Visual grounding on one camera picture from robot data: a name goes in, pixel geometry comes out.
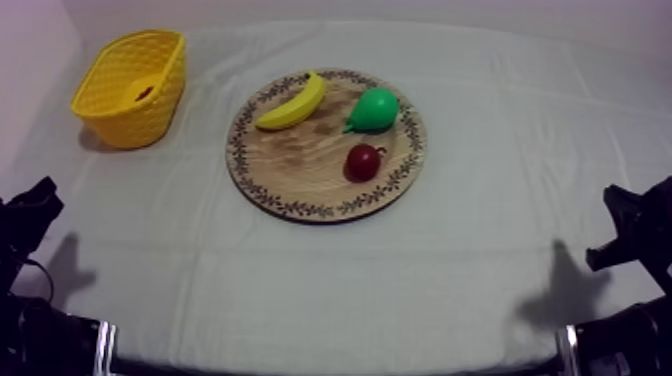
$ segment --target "yellow banana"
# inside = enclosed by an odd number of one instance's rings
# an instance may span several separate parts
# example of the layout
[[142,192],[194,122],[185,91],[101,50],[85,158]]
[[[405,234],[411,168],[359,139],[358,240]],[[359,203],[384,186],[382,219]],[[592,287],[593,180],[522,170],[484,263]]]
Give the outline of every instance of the yellow banana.
[[306,120],[324,98],[327,84],[314,71],[308,72],[308,82],[303,90],[289,102],[257,119],[257,127],[264,130],[289,128]]

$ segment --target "yellow basket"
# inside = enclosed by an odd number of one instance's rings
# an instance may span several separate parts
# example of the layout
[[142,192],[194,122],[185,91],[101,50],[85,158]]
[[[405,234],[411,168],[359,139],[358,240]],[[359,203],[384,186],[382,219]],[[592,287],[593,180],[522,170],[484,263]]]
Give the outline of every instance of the yellow basket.
[[111,146],[149,145],[168,130],[185,80],[185,41],[145,30],[107,45],[72,99],[71,109]]

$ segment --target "round wooden tray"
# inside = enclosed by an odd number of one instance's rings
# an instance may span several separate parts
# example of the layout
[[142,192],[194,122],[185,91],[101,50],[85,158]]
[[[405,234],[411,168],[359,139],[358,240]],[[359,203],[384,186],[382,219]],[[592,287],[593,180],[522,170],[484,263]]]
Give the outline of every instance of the round wooden tray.
[[[301,124],[263,132],[256,119],[303,89],[306,72],[277,79],[250,98],[236,115],[226,149],[233,181],[254,204],[281,218],[301,222],[343,222],[380,210],[399,198],[422,168],[427,134],[413,105],[391,85],[366,74],[318,69],[327,92]],[[394,126],[382,134],[343,134],[360,95],[372,87],[399,98]],[[387,151],[376,177],[353,183],[344,175],[350,149],[367,143]]]

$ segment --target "cable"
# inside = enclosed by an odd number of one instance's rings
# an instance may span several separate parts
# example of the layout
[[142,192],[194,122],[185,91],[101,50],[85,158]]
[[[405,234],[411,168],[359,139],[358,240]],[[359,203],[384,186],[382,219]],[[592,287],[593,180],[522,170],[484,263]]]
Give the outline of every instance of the cable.
[[[9,246],[14,253],[16,253],[16,249],[13,246]],[[51,302],[54,300],[54,291],[56,290],[54,286],[54,280],[51,278],[51,274],[49,274],[49,271],[47,271],[47,268],[42,266],[39,262],[31,259],[26,259],[26,261],[21,261],[17,260],[14,256],[11,254],[8,255],[9,259],[17,263],[18,265],[30,265],[30,266],[36,266],[38,269],[44,273],[44,275],[47,277],[47,282],[49,283],[49,298],[47,299],[47,302],[49,302],[49,305],[51,305]]]
[[51,274],[47,271],[47,268],[42,266],[39,262],[31,259],[27,259],[26,262],[24,263],[26,265],[32,265],[32,266],[37,266],[38,269],[44,273],[44,275],[47,277],[47,282],[49,282],[49,298],[47,299],[47,302],[49,302],[49,305],[51,305],[51,301],[54,300],[54,280],[51,278]]

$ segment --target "white table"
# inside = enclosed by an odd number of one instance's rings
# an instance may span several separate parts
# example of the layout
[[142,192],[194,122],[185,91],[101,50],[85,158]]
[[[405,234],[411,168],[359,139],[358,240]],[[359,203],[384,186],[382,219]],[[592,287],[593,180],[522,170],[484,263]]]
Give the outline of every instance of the white table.
[[[592,274],[583,257],[614,236],[603,188],[641,193],[672,172],[672,66],[412,23],[187,36],[187,89],[163,140],[113,152],[82,133],[68,109],[81,59],[3,188],[57,182],[66,209],[37,258],[60,308],[120,326],[121,354],[258,372],[454,371],[543,357],[554,328],[660,294],[638,264]],[[429,148],[388,209],[310,227],[248,203],[224,146],[260,86],[325,66],[401,89]]]

